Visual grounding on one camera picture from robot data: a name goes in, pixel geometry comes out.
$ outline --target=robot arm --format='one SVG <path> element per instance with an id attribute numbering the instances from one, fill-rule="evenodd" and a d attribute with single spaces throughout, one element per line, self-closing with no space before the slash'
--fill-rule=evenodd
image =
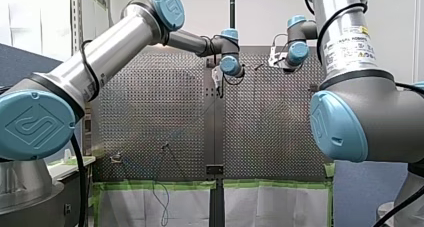
<path id="1" fill-rule="evenodd" d="M 336 160 L 422 160 L 424 99 L 416 92 L 398 91 L 393 76 L 378 67 L 361 0 L 312 2 L 321 38 L 318 54 L 326 72 L 310 106 L 318 147 Z M 302 31 L 293 26 L 289 35 L 299 35 Z"/>
<path id="2" fill-rule="evenodd" d="M 34 73 L 17 83 L 0 96 L 0 159 L 41 159 L 60 150 L 83 117 L 85 103 L 148 45 L 162 43 L 198 56 L 222 54 L 225 74 L 244 75 L 236 30 L 209 39 L 175 32 L 183 23 L 180 0 L 133 0 L 121 21 L 82 53 L 49 73 Z"/>

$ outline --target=metal bracket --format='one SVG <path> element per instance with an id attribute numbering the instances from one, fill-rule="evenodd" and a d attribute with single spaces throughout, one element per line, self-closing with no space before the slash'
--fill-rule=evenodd
<path id="1" fill-rule="evenodd" d="M 318 87 L 317 84 L 310 84 L 308 91 L 309 92 L 312 92 L 312 93 L 318 92 L 319 91 L 319 87 Z"/>
<path id="2" fill-rule="evenodd" d="M 224 174 L 224 165 L 206 165 L 206 174 L 208 175 L 222 175 Z"/>
<path id="3" fill-rule="evenodd" d="M 206 58 L 206 68 L 213 69 L 216 66 L 218 66 L 220 62 L 221 62 L 220 57 L 216 57 L 216 64 L 215 64 L 214 57 L 208 57 L 208 58 Z"/>
<path id="4" fill-rule="evenodd" d="M 68 215 L 72 212 L 72 205 L 71 204 L 65 204 L 65 208 L 64 208 L 64 214 Z"/>

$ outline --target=label sticker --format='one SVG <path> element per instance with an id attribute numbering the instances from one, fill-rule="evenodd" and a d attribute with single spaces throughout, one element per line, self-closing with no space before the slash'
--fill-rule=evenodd
<path id="1" fill-rule="evenodd" d="M 368 36 L 368 29 L 353 26 L 343 29 L 343 35 L 324 46 L 327 73 L 345 69 L 350 65 L 371 64 L 377 66 L 374 48 Z"/>

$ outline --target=white wall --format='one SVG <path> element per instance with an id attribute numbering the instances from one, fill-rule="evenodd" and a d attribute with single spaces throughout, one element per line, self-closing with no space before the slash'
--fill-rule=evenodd
<path id="1" fill-rule="evenodd" d="M 114 23 L 119 20 L 122 8 L 130 0 L 111 0 Z M 229 27 L 229 0 L 182 0 L 186 14 L 184 30 L 199 35 L 213 36 Z"/>
<path id="2" fill-rule="evenodd" d="M 424 7 L 424 0 L 419 1 L 417 9 L 421 10 Z M 416 60 L 416 79 L 424 80 L 424 10 L 417 13 L 417 48 L 415 49 Z"/>
<path id="3" fill-rule="evenodd" d="M 416 10 L 416 0 L 370 0 L 366 14 L 378 63 L 399 82 L 414 81 Z"/>

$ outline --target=black cable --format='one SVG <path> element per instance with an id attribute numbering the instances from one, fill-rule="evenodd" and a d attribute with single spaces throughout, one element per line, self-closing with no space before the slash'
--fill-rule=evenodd
<path id="1" fill-rule="evenodd" d="M 406 89 L 410 89 L 414 92 L 417 92 L 419 94 L 424 95 L 424 90 L 421 89 L 420 87 L 414 86 L 414 85 L 408 85 L 408 84 L 404 84 L 404 83 L 395 83 L 396 86 L 398 87 L 402 87 L 402 88 L 406 88 Z M 384 223 L 389 220 L 390 218 L 392 218 L 395 214 L 397 214 L 399 211 L 401 211 L 402 209 L 406 208 L 408 205 L 412 204 L 414 201 L 416 201 L 417 199 L 419 199 L 421 196 L 424 195 L 424 186 L 421 187 L 417 192 L 415 192 L 413 195 L 409 196 L 406 200 L 404 200 L 402 203 L 398 204 L 397 206 L 395 206 L 392 210 L 390 210 L 389 212 L 387 212 L 381 219 L 379 219 L 377 221 L 377 223 L 375 223 L 373 225 L 373 227 L 382 227 L 384 226 Z"/>
<path id="2" fill-rule="evenodd" d="M 288 37 L 288 34 L 276 34 L 275 36 L 274 36 L 274 39 L 272 40 L 272 46 L 275 46 L 275 47 L 277 47 L 276 46 L 276 40 L 277 40 L 277 38 L 278 37 L 280 37 L 280 36 L 286 36 L 286 37 Z"/>
<path id="3" fill-rule="evenodd" d="M 309 0 L 305 0 L 305 4 L 309 12 L 311 12 L 312 15 L 315 15 L 315 11 L 312 9 L 311 5 L 309 4 Z"/>
<path id="4" fill-rule="evenodd" d="M 317 55 L 318 55 L 318 60 L 319 60 L 319 62 L 322 64 L 322 58 L 321 58 L 321 44 L 322 44 L 322 40 L 323 40 L 323 38 L 324 38 L 324 35 L 325 35 L 325 33 L 327 32 L 327 30 L 328 30 L 328 28 L 331 26 L 331 24 L 338 18 L 338 17 L 340 17 L 340 15 L 343 13 L 343 12 L 346 12 L 346 11 L 348 11 L 348 10 L 350 10 L 350 9 L 353 9 L 353 8 L 357 8 L 357 7 L 362 7 L 363 8 L 363 12 L 365 13 L 365 12 L 367 12 L 367 10 L 368 10 L 368 6 L 366 5 L 366 4 L 364 4 L 364 3 L 354 3 L 354 4 L 351 4 L 351 5 L 348 5 L 348 6 L 346 6 L 346 7 L 344 7 L 344 8 L 342 8 L 342 9 L 339 9 L 338 11 L 336 11 L 332 16 L 331 16 L 331 18 L 329 18 L 326 22 L 325 22 L 325 24 L 322 26 L 322 28 L 321 28 L 321 31 L 319 32 L 319 35 L 318 35 L 318 41 L 317 41 Z"/>
<path id="5" fill-rule="evenodd" d="M 287 45 L 289 44 L 289 42 L 286 42 L 286 44 L 283 46 L 283 49 L 281 50 L 281 52 L 284 52 L 284 49 L 285 48 L 287 48 Z M 284 60 L 286 60 L 286 58 L 285 57 L 283 57 L 282 59 L 280 59 L 280 60 L 277 60 L 277 61 L 275 61 L 274 62 L 274 65 L 275 64 L 278 64 L 278 63 L 280 63 L 281 61 L 284 61 Z"/>
<path id="6" fill-rule="evenodd" d="M 160 221 L 161 226 L 167 226 L 168 225 L 168 221 L 169 221 L 169 212 L 168 212 L 168 206 L 169 206 L 169 192 L 168 189 L 165 187 L 165 185 L 159 183 L 157 180 L 159 178 L 160 175 L 160 171 L 162 169 L 162 161 L 163 161 L 163 155 L 165 154 L 165 147 L 166 145 L 162 146 L 161 148 L 161 152 L 159 155 L 159 164 L 155 166 L 155 169 L 157 169 L 159 167 L 159 171 L 154 170 L 154 174 L 153 174 L 153 178 L 152 178 L 152 193 L 153 196 L 155 196 L 156 200 L 159 202 L 159 204 L 163 207 L 163 212 L 162 212 L 162 218 Z M 166 192 L 166 196 L 167 196 L 167 202 L 166 204 L 162 203 L 162 201 L 160 200 L 160 198 L 156 195 L 155 192 L 155 186 L 156 184 L 159 184 L 163 187 L 163 189 Z"/>
<path id="7" fill-rule="evenodd" d="M 93 68 L 87 62 L 87 56 L 85 55 L 85 46 L 90 42 L 91 42 L 91 40 L 85 40 L 85 41 L 82 42 L 81 48 L 80 48 L 80 53 L 81 53 L 82 63 L 84 64 L 84 67 L 88 70 L 88 72 L 90 72 L 91 78 L 93 78 L 93 80 L 94 80 L 94 93 L 93 93 L 93 96 L 91 96 L 91 98 L 89 100 L 89 101 L 92 101 L 95 98 L 97 98 L 97 96 L 99 95 L 100 82 L 99 82 L 99 79 L 97 78 L 96 73 L 94 72 Z"/>
<path id="8" fill-rule="evenodd" d="M 10 88 L 12 88 L 12 86 L 1 86 L 0 87 L 0 95 L 4 94 L 6 91 L 10 90 Z"/>
<path id="9" fill-rule="evenodd" d="M 243 76 L 243 77 L 240 78 L 240 80 L 238 82 L 232 83 L 232 82 L 228 81 L 227 77 L 225 77 L 225 74 L 222 74 L 222 78 L 225 80 L 225 82 L 227 82 L 227 84 L 233 85 L 233 86 L 241 84 L 241 82 L 243 82 L 243 80 L 244 80 L 244 76 Z"/>
<path id="10" fill-rule="evenodd" d="M 71 137 L 71 143 L 72 147 L 75 152 L 75 157 L 77 159 L 78 164 L 78 171 L 80 174 L 80 213 L 79 213 L 79 221 L 78 226 L 84 227 L 85 226 L 85 215 L 86 215 L 86 205 L 87 205 L 87 190 L 86 190 L 86 177 L 85 177 L 85 167 L 84 167 L 84 160 L 82 158 L 81 150 L 77 141 L 77 138 L 75 137 L 75 134 Z"/>
<path id="11" fill-rule="evenodd" d="M 234 44 L 237 47 L 237 49 L 239 50 L 239 52 L 240 52 L 240 46 L 238 45 L 238 43 L 234 39 L 232 39 L 230 37 L 227 37 L 227 36 L 224 36 L 224 35 L 214 35 L 212 39 L 214 39 L 216 37 L 220 37 L 220 38 L 223 38 L 223 39 L 228 40 L 229 42 L 231 42 L 232 44 Z"/>
<path id="12" fill-rule="evenodd" d="M 221 86 L 218 87 L 218 94 L 219 94 L 219 98 L 222 99 L 224 98 L 224 73 L 222 73 L 222 77 L 221 77 Z"/>
<path id="13" fill-rule="evenodd" d="M 384 226 L 384 223 L 387 220 L 389 220 L 390 218 L 392 218 L 399 211 L 401 211 L 402 209 L 404 209 L 408 205 L 412 204 L 414 201 L 416 201 L 417 199 L 419 199 L 423 195 L 424 195 L 424 186 L 421 187 L 413 195 L 411 195 L 410 197 L 408 197 L 406 200 L 404 200 L 402 203 L 400 203 L 399 205 L 397 205 L 396 207 L 394 207 L 392 210 L 390 210 L 389 212 L 387 212 L 387 214 L 385 214 L 380 220 L 378 220 L 377 223 L 375 223 L 373 225 L 373 227 L 382 227 L 382 226 Z"/>
<path id="14" fill-rule="evenodd" d="M 423 89 L 421 89 L 420 87 L 417 87 L 417 86 L 414 86 L 414 85 L 408 85 L 408 84 L 398 83 L 398 82 L 396 82 L 395 84 L 396 84 L 396 86 L 398 86 L 398 87 L 402 87 L 402 88 L 410 89 L 410 90 L 412 90 L 412 91 L 414 91 L 414 92 L 417 92 L 417 93 L 419 93 L 419 94 L 424 95 L 424 90 L 423 90 Z"/>

